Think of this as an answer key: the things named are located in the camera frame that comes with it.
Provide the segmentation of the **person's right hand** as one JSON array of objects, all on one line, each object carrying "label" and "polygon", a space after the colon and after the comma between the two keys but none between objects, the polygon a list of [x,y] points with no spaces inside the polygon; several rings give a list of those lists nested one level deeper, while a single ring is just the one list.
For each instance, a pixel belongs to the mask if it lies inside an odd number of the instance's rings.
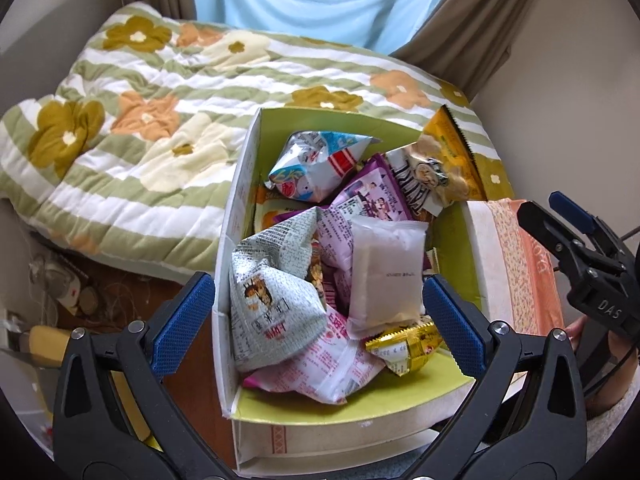
[{"label": "person's right hand", "polygon": [[608,332],[608,353],[608,364],[602,375],[606,381],[586,400],[588,419],[604,414],[623,399],[638,368],[638,349],[614,332]]}]

